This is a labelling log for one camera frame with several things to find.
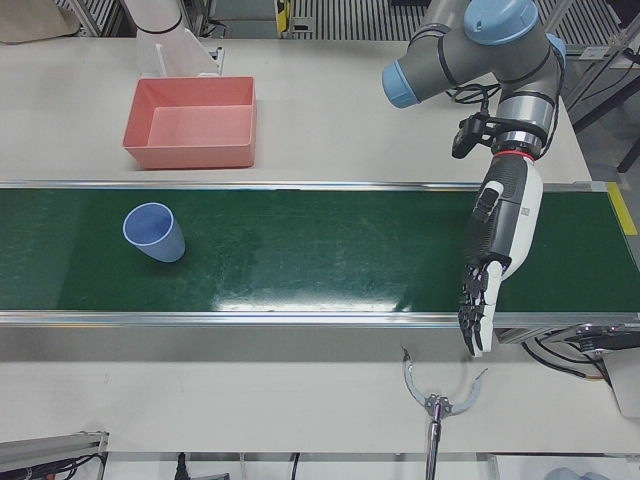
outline plastic tray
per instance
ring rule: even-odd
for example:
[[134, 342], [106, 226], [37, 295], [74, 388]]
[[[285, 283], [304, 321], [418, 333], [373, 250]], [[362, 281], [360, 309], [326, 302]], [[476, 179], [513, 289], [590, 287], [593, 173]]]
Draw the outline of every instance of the plastic tray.
[[146, 78], [123, 146], [148, 169], [250, 167], [255, 131], [252, 77]]

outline yellow tape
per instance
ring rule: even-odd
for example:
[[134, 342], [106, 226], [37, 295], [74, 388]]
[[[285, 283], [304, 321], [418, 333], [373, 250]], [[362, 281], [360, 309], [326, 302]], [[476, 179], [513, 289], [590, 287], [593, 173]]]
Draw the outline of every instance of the yellow tape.
[[618, 187], [616, 182], [607, 182], [607, 190], [609, 191], [609, 197], [611, 198], [611, 203], [613, 203], [613, 208], [618, 216], [618, 221], [622, 226], [622, 231], [625, 235], [637, 235], [638, 229], [633, 223], [633, 218], [631, 218], [631, 214], [629, 213], [629, 209], [627, 208], [624, 198], [622, 198], [620, 187]]
[[289, 19], [291, 18], [291, 0], [277, 0], [276, 7], [278, 9], [278, 32], [284, 33], [289, 30]]

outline blue cup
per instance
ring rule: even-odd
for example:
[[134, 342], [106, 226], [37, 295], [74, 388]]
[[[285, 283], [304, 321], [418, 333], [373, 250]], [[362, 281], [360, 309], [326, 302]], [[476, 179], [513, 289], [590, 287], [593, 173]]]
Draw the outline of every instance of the blue cup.
[[122, 224], [127, 241], [160, 262], [172, 263], [184, 255], [184, 237], [173, 213], [161, 203], [143, 203]]

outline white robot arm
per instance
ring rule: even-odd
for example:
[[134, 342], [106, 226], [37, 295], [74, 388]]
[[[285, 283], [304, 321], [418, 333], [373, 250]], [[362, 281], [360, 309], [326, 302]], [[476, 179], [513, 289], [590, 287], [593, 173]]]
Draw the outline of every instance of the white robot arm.
[[137, 27], [138, 68], [158, 77], [217, 76], [214, 61], [186, 27], [177, 0], [124, 0]]
[[433, 0], [404, 57], [383, 72], [391, 103], [405, 108], [493, 73], [497, 116], [481, 110], [460, 123], [453, 156], [490, 146], [465, 239], [460, 328], [474, 356], [491, 350], [503, 280], [529, 253], [542, 199], [534, 167], [553, 137], [564, 79], [564, 44], [545, 35], [533, 0]]

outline white table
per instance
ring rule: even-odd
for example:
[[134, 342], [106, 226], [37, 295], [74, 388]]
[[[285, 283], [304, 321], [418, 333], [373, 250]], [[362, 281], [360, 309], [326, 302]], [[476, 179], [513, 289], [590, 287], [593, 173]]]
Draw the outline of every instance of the white table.
[[[380, 87], [397, 43], [225, 41], [225, 75], [254, 75], [256, 166], [142, 171], [121, 141], [134, 43], [59, 39], [0, 47], [5, 180], [478, 182], [489, 152], [452, 160], [472, 111], [440, 96], [400, 111]], [[564, 110], [547, 182], [589, 180]], [[470, 361], [454, 331], [4, 329], [0, 441], [105, 429], [114, 451], [419, 452], [425, 414], [405, 390], [452, 399], [485, 366], [472, 410], [445, 420], [442, 452], [637, 453], [638, 422], [612, 393], [496, 346]]]
[[[383, 68], [399, 42], [227, 40], [223, 74], [256, 79], [256, 163], [240, 170], [142, 171], [122, 148], [138, 78], [130, 39], [56, 39], [0, 48], [4, 179], [480, 182], [491, 154], [451, 158], [475, 110], [440, 95], [399, 110]], [[545, 182], [590, 180], [563, 111]]]

